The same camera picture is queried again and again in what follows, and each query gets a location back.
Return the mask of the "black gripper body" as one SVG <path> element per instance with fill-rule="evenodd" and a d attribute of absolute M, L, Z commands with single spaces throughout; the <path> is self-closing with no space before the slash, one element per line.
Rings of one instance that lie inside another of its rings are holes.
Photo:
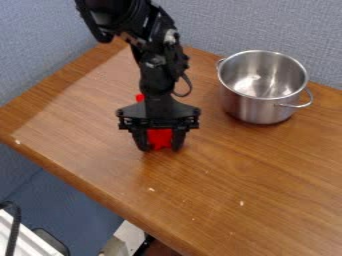
<path fill-rule="evenodd" d="M 144 99 L 116 111 L 119 128 L 184 129 L 199 128 L 200 109 L 173 98 Z"/>

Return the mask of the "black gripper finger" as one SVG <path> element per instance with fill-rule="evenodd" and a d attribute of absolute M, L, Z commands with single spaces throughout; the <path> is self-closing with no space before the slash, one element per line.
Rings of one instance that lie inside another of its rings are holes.
<path fill-rule="evenodd" d="M 149 150 L 147 131 L 144 129 L 137 128 L 133 129 L 131 133 L 137 149 L 143 152 L 147 152 Z"/>
<path fill-rule="evenodd" d="M 183 147 L 185 139 L 185 131 L 173 129 L 172 130 L 172 139 L 171 139 L 171 148 L 173 151 L 179 151 Z"/>

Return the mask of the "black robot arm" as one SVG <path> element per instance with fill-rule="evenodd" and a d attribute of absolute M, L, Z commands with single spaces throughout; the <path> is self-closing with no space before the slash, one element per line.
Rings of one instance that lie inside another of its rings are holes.
<path fill-rule="evenodd" d="M 116 110 L 119 128 L 144 152 L 159 145 L 153 131 L 167 131 L 167 144 L 180 150 L 187 132 L 199 127 L 200 109 L 177 101 L 183 95 L 175 84 L 189 81 L 189 57 L 173 19 L 152 0 L 75 0 L 75 5 L 96 41 L 105 44 L 119 37 L 139 66 L 143 100 Z"/>

